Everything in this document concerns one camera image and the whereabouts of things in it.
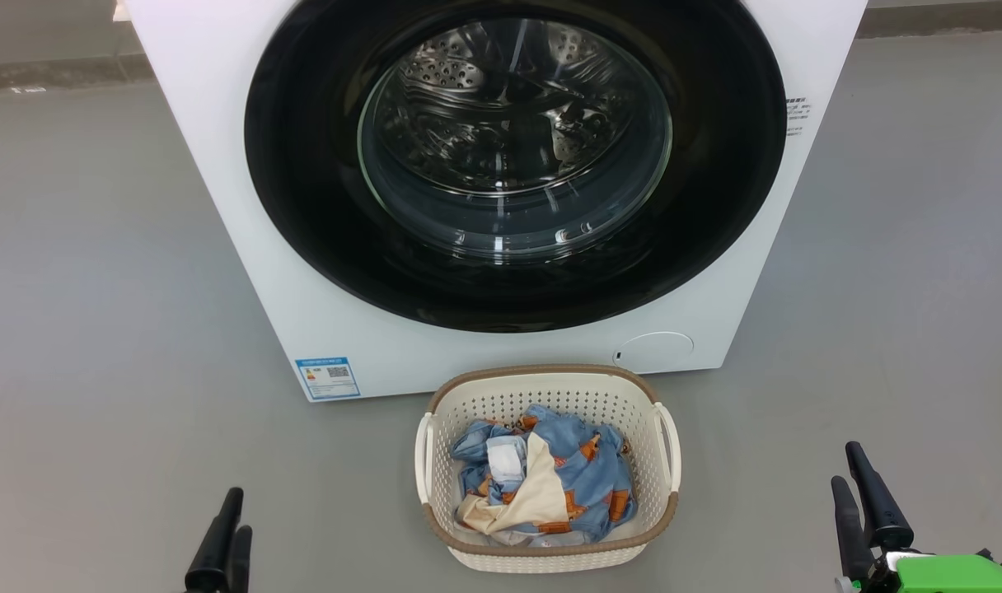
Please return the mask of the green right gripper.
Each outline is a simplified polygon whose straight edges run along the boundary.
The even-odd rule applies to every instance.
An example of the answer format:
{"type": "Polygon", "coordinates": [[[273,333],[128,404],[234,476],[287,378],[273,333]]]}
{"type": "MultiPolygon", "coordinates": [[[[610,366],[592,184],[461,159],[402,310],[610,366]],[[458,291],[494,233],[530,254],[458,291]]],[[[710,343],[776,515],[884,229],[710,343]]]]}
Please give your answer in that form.
{"type": "Polygon", "coordinates": [[[834,578],[837,592],[1002,592],[1002,562],[989,549],[927,554],[913,547],[913,529],[858,441],[846,443],[846,459],[859,491],[864,528],[847,481],[833,476],[841,566],[840,577],[834,578]]]}

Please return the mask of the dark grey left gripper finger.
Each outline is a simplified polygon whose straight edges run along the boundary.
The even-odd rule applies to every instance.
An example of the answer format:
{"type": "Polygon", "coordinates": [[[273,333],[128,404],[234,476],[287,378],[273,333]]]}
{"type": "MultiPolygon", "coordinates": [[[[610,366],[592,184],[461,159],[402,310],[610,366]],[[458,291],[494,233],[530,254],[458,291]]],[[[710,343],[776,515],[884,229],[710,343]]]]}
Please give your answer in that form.
{"type": "Polygon", "coordinates": [[[229,552],[227,552],[226,592],[248,593],[250,585],[252,538],[253,529],[250,525],[240,526],[232,536],[229,552]]]}
{"type": "Polygon", "coordinates": [[[229,592],[227,564],[234,534],[240,525],[242,488],[227,491],[185,574],[185,592],[229,592]]]}

